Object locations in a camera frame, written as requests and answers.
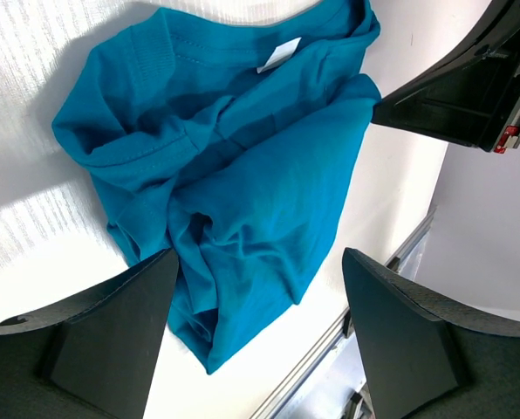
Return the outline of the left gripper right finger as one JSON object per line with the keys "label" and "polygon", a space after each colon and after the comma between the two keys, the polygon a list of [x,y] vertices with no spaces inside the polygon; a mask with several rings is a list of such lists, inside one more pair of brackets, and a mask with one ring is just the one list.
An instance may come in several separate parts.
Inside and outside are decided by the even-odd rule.
{"label": "left gripper right finger", "polygon": [[345,249],[346,296],[378,418],[520,418],[520,321]]}

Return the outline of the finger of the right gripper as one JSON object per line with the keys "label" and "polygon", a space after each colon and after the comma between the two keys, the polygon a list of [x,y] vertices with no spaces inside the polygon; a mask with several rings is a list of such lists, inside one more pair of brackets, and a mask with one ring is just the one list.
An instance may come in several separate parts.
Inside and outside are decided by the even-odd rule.
{"label": "finger of the right gripper", "polygon": [[443,59],[388,94],[372,122],[488,153],[520,145],[520,1],[493,1]]}

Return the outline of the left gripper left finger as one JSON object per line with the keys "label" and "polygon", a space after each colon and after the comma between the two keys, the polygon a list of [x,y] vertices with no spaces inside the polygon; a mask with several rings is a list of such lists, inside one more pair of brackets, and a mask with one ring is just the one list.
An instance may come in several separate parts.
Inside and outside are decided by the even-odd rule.
{"label": "left gripper left finger", "polygon": [[179,271],[172,250],[0,323],[0,418],[141,418]]}

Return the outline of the teal blue t shirt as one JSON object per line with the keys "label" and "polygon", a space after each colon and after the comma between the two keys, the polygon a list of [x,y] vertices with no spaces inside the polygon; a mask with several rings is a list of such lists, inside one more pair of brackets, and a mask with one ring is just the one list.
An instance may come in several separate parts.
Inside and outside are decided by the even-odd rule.
{"label": "teal blue t shirt", "polygon": [[304,296],[380,101],[367,1],[271,26],[158,9],[89,53],[52,123],[129,264],[176,252],[168,325],[208,373]]}

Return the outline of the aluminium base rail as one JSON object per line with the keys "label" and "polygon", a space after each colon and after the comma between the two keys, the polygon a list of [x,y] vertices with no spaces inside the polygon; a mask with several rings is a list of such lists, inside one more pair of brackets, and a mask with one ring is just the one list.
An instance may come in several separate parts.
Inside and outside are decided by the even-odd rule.
{"label": "aluminium base rail", "polygon": [[[421,261],[436,206],[380,261],[398,273]],[[250,418],[368,418],[366,377],[348,303]]]}

